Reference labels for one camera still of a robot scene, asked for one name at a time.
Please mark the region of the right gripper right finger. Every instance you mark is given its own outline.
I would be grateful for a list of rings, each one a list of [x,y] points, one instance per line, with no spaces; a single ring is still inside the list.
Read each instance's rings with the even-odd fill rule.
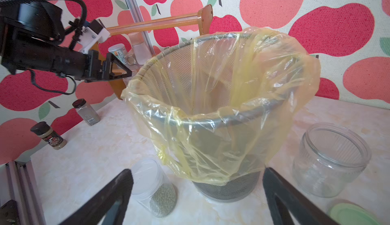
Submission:
[[[263,187],[273,224],[293,225],[292,215],[301,225],[337,224],[273,168],[265,169]]]

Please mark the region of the short clear jar with beans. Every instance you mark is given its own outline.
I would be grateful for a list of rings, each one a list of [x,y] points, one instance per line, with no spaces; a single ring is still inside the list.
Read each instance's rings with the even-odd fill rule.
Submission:
[[[154,159],[142,159],[131,168],[131,196],[155,217],[168,216],[177,203],[177,193],[160,164]]]

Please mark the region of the green jar lid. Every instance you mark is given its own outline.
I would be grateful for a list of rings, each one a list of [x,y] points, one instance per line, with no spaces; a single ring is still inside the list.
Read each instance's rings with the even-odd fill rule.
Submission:
[[[350,203],[334,205],[328,215],[339,225],[381,225],[374,215]]]

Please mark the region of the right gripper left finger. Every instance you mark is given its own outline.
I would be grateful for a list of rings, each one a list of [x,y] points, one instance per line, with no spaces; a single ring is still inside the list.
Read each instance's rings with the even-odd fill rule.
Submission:
[[[62,225],[123,224],[134,185],[132,172],[124,169]]]

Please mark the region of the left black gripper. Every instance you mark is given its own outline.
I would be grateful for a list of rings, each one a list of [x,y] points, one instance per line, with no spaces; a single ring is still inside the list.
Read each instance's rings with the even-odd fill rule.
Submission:
[[[112,53],[107,53],[106,60],[103,63],[99,59],[99,55],[100,53],[96,50],[90,50],[88,54],[85,54],[84,72],[82,76],[76,76],[76,80],[86,80],[88,82],[118,80],[133,75],[131,69]]]

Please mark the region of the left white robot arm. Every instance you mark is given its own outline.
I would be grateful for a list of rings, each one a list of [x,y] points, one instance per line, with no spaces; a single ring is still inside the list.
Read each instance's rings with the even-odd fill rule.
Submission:
[[[1,0],[1,64],[11,73],[17,70],[40,70],[76,80],[111,81],[132,75],[121,61],[109,53],[99,60],[96,50],[75,51],[87,18],[82,0],[80,18],[65,29],[62,9],[52,0]]]

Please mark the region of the glass jar with mung beans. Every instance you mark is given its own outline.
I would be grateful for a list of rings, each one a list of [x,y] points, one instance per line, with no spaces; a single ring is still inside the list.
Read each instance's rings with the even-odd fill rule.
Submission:
[[[304,133],[292,165],[292,176],[304,191],[332,198],[353,182],[372,157],[366,141],[332,123],[315,123]]]

